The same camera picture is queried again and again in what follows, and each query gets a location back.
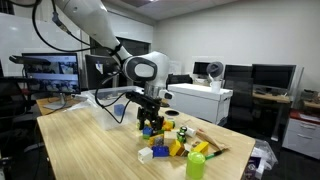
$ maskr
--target white cabinet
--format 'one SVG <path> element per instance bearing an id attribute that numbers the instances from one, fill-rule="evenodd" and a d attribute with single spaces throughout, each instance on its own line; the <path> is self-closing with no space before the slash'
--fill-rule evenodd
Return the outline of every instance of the white cabinet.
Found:
<path id="1" fill-rule="evenodd" d="M 282 147 L 320 159 L 320 126 L 290 118 Z"/>
<path id="2" fill-rule="evenodd" d="M 228 116 L 232 90 L 213 93 L 211 87 L 194 84 L 169 85 L 168 90 L 174 94 L 174 99 L 168 102 L 173 109 L 214 124 Z"/>

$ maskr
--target paper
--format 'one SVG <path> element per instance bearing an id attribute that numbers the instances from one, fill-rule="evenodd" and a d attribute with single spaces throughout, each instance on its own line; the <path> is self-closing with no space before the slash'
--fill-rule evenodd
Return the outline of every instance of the paper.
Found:
<path id="1" fill-rule="evenodd" d="M 308 116 L 308 115 L 301 114 L 301 113 L 299 115 L 302 119 L 307 119 L 307 120 L 312 120 L 312 121 L 320 121 L 320 119 L 318 117 Z"/>
<path id="2" fill-rule="evenodd" d="M 100 63 L 96 64 L 96 69 L 97 69 L 101 74 L 103 74 L 103 65 L 102 65 L 102 64 L 100 64 Z"/>

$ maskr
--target drawer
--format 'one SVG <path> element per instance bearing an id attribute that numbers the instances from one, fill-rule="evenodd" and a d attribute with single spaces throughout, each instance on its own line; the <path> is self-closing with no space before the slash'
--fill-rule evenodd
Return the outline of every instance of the drawer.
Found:
<path id="1" fill-rule="evenodd" d="M 289 124 L 288 124 L 288 130 L 320 139 L 320 127 L 316 124 L 290 118 Z"/>
<path id="2" fill-rule="evenodd" d="M 320 159 L 320 139 L 318 138 L 294 131 L 287 131 L 282 146 L 307 156 Z"/>

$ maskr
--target metal stand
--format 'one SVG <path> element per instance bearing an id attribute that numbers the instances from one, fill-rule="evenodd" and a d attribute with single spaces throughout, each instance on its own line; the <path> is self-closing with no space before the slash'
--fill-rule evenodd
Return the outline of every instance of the metal stand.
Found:
<path id="1" fill-rule="evenodd" d="M 67 107 L 71 107 L 72 105 L 68 102 L 65 102 L 64 100 L 65 94 L 64 93 L 60 93 L 60 100 L 50 103 L 50 104 L 46 104 L 43 107 L 47 108 L 47 109 L 51 109 L 51 110 L 58 110 L 58 109 L 62 109 L 62 108 L 67 108 Z"/>
<path id="2" fill-rule="evenodd" d="M 283 108 L 284 108 L 284 104 L 280 104 L 280 107 L 279 107 L 279 111 L 278 111 L 278 115 L 277 115 L 277 120 L 276 120 L 276 124 L 274 126 L 274 129 L 273 129 L 273 133 L 272 133 L 272 137 L 271 137 L 271 140 L 273 141 L 278 141 L 279 140 L 279 125 L 280 125 L 280 121 L 281 121 L 281 115 L 282 115 L 282 112 L 283 112 Z"/>

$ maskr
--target wall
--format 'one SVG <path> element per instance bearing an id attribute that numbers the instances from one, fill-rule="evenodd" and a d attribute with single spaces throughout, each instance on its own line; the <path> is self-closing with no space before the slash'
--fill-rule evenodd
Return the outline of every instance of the wall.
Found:
<path id="1" fill-rule="evenodd" d="M 14 64 L 9 60 L 11 55 L 21 53 L 57 52 L 44 44 L 36 35 L 32 22 L 22 18 L 0 13 L 0 59 L 5 76 L 21 76 L 22 65 Z M 56 31 L 55 24 L 37 21 L 43 37 L 53 46 L 62 49 L 79 49 L 80 43 L 63 31 Z M 70 28 L 76 37 L 80 37 L 80 30 Z"/>
<path id="2" fill-rule="evenodd" d="M 123 15 L 134 15 L 134 13 L 129 13 L 129 12 L 121 12 L 120 10 L 123 9 L 116 9 L 114 6 L 110 7 L 112 11 L 116 11 L 118 14 L 115 14 L 113 12 L 109 13 L 109 20 L 111 23 L 112 30 L 117 37 L 122 37 L 126 39 L 132 39 L 136 41 L 142 41 L 142 42 L 147 42 L 147 43 L 152 43 L 153 42 L 153 26 L 148 25 L 139 21 L 136 21 L 132 18 L 127 18 Z M 32 8 L 22 8 L 19 6 L 14 6 L 15 10 L 15 15 L 20 16 L 20 17 L 25 17 L 25 18 L 30 18 L 32 16 Z M 37 20 L 41 21 L 46 21 L 49 23 L 52 23 L 51 18 L 52 18 L 52 4 L 51 1 L 42 1 L 42 3 L 39 5 L 38 10 L 37 10 Z M 72 31 L 72 32 L 79 32 L 79 35 L 81 36 L 81 39 L 87 43 L 89 43 L 89 36 L 81 31 L 79 27 L 77 27 L 68 17 L 62 13 L 62 11 L 57 8 L 57 11 L 59 13 L 59 17 L 62 22 L 64 22 L 69 29 L 77 30 L 77 31 Z M 145 20 L 149 24 L 152 24 L 152 21 L 148 20 L 147 18 L 142 18 L 141 16 L 134 15 L 133 18 L 139 18 L 140 20 Z M 85 51 L 83 53 L 79 53 L 79 67 L 82 70 L 82 77 L 85 77 L 85 72 L 84 69 L 85 67 L 82 66 L 85 58 L 85 54 L 90 54 L 90 51 Z M 86 79 L 82 79 L 83 82 L 82 84 L 86 84 Z"/>
<path id="3" fill-rule="evenodd" d="M 238 1 L 160 21 L 153 50 L 183 62 L 296 64 L 300 88 L 320 90 L 320 1 Z"/>

